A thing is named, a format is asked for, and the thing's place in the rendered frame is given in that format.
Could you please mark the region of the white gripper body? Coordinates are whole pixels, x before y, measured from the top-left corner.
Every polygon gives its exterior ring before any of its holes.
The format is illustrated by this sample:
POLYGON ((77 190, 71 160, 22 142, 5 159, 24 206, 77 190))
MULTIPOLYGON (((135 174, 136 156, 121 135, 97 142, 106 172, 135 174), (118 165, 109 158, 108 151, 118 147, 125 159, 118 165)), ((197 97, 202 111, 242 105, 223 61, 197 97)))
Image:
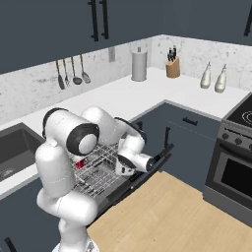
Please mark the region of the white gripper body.
POLYGON ((115 165, 115 173, 121 176, 131 176, 135 172, 134 169, 123 166, 120 162, 115 165))

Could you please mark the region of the open dark dishwasher door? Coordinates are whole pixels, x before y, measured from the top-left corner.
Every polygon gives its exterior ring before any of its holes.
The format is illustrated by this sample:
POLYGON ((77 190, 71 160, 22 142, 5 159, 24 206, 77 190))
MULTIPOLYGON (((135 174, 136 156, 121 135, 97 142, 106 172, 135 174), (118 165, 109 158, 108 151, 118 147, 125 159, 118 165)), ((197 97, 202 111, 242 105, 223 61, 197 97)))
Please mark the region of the open dark dishwasher door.
POLYGON ((149 173, 144 173, 138 171, 136 174, 128 178, 122 185, 117 189, 112 191, 98 206, 97 216, 102 216, 107 210, 112 206, 117 205, 135 190, 137 190, 142 184, 144 184, 150 177, 152 177, 160 168, 168 161, 171 157, 170 151, 174 148, 173 144, 168 145, 164 149, 164 154, 154 165, 152 170, 149 173))

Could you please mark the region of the dark lower cupboard door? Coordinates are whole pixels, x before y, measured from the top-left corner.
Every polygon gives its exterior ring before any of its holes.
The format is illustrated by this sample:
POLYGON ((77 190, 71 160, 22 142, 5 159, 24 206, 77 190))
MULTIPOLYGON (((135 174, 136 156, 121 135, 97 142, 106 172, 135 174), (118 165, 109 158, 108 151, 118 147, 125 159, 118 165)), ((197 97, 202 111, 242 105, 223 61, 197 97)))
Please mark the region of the dark lower cupboard door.
POLYGON ((132 122, 137 128, 139 128, 137 123, 143 122, 143 131, 147 135, 147 142, 143 152, 153 157, 163 149, 164 129, 161 116, 162 108, 159 106, 132 122))
POLYGON ((174 145, 161 171, 203 191, 216 140, 174 123, 166 122, 168 142, 174 145))

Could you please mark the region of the dark upper cupboard door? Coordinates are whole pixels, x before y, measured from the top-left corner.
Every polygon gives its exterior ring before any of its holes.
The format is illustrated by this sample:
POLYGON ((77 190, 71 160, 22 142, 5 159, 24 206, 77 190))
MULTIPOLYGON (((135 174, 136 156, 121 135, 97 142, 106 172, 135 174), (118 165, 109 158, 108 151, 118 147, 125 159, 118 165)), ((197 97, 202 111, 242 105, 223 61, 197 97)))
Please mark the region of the dark upper cupboard door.
POLYGON ((108 33, 104 39, 103 16, 99 40, 106 47, 161 34, 163 0, 107 0, 108 33))
POLYGON ((0 74, 95 49, 90 0, 0 0, 0 74))

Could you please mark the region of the dark drawer front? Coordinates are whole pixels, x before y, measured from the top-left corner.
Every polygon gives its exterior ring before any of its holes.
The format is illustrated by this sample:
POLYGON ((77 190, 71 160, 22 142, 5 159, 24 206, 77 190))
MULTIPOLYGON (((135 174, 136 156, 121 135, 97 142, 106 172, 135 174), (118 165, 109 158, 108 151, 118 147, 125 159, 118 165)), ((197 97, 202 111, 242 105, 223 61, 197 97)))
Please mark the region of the dark drawer front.
POLYGON ((217 137, 221 125, 217 120, 167 103, 164 104, 164 116, 168 122, 211 139, 217 137))

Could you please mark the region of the hanging slotted turner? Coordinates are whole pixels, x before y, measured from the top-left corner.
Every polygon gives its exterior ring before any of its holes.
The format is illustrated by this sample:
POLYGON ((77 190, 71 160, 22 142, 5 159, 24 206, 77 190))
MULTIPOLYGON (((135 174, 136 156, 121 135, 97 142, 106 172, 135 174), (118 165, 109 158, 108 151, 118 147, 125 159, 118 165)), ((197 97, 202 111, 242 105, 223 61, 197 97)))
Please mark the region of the hanging slotted turner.
POLYGON ((80 59, 81 59, 81 66, 82 66, 82 78, 85 81, 86 84, 91 83, 91 78, 90 76, 84 71, 84 65, 83 65, 83 56, 80 54, 80 59))

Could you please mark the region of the grey oven with hob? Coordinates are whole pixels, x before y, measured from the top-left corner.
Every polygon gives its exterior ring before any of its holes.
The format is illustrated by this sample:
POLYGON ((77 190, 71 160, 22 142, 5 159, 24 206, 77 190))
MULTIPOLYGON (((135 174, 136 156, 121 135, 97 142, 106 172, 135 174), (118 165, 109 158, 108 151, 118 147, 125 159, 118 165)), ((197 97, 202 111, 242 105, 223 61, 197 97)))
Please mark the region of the grey oven with hob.
POLYGON ((221 121, 203 199, 252 227, 252 93, 221 121))

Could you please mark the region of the hanging dark ladle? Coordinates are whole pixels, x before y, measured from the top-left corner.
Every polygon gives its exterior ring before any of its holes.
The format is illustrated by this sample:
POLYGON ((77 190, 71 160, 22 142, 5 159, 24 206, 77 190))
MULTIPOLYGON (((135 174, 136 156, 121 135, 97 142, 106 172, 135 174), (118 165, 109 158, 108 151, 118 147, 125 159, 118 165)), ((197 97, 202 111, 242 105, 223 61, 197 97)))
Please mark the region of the hanging dark ladle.
POLYGON ((75 85, 80 85, 82 83, 82 79, 76 76, 75 66, 74 66, 74 58, 71 56, 72 70, 73 70, 73 82, 75 85))

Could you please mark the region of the grey paper towel holder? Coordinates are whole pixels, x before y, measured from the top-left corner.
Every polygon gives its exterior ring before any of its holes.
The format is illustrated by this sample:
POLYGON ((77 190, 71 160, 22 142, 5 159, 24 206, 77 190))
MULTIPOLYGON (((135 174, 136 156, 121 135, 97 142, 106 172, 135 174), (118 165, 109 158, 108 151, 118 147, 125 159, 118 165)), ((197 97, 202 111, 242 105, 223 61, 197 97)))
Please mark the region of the grey paper towel holder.
POLYGON ((131 49, 132 77, 134 82, 143 82, 147 79, 148 47, 145 43, 138 43, 131 49))

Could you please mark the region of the dark sink basin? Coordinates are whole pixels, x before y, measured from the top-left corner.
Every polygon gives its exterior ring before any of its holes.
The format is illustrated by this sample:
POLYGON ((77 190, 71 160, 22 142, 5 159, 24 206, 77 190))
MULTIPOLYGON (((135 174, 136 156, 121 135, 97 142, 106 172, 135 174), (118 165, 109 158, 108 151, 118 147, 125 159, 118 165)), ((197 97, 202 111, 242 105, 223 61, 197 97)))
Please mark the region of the dark sink basin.
POLYGON ((25 123, 0 131, 0 182, 35 163, 37 148, 45 140, 25 123))

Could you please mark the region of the wooden knife block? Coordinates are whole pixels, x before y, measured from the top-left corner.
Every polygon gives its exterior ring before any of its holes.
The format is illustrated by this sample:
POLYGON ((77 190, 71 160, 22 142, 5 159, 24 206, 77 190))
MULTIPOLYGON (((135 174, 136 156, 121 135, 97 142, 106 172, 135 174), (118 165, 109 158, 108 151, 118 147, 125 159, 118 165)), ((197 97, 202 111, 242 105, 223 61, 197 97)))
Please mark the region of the wooden knife block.
POLYGON ((167 78, 174 79, 180 76, 179 57, 177 56, 176 46, 169 48, 165 69, 167 78))

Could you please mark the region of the hanging dark spatula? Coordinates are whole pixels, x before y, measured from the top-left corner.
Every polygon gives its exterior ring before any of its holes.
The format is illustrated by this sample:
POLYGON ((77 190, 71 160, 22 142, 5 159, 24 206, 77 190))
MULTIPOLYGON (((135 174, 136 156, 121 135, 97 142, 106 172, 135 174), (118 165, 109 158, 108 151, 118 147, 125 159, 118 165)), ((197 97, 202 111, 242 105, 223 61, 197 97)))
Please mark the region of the hanging dark spatula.
POLYGON ((64 86, 64 82, 63 82, 62 76, 60 75, 59 64, 58 64, 57 60, 55 61, 55 64, 56 64, 57 73, 58 73, 58 84, 59 84, 59 87, 60 87, 61 90, 64 90, 65 86, 64 86))

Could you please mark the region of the hanging metal fork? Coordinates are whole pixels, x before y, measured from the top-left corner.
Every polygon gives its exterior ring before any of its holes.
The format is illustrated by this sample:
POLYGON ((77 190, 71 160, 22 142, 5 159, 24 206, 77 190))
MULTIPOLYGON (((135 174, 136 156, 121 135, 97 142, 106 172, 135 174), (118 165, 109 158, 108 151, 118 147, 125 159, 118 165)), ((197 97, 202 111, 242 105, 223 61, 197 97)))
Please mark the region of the hanging metal fork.
POLYGON ((67 74, 67 67, 66 67, 65 58, 63 58, 62 61, 63 61, 64 72, 65 72, 65 83, 66 83, 66 86, 69 88, 69 87, 70 87, 70 83, 69 83, 69 79, 68 79, 68 74, 67 74))

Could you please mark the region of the white bottle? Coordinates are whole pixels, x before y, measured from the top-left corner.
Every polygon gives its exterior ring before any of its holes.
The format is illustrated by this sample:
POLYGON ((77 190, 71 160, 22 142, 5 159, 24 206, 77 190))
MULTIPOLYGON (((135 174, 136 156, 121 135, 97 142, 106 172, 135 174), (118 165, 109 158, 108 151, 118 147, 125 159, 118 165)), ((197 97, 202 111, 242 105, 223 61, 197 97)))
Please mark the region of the white bottle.
POLYGON ((220 75, 215 84, 215 92, 222 93, 225 90, 226 85, 226 66, 223 66, 220 75))
POLYGON ((211 63, 208 63, 206 70, 202 76, 200 86, 202 89, 207 89, 211 84, 211 63))

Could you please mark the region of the dark upper cupboard run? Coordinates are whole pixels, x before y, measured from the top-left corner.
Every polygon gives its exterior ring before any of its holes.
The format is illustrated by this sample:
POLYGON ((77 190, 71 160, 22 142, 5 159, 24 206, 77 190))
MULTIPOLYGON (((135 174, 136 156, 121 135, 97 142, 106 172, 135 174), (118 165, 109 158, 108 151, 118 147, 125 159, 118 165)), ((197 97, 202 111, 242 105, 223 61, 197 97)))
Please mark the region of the dark upper cupboard run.
POLYGON ((252 0, 164 0, 162 33, 252 46, 252 0))

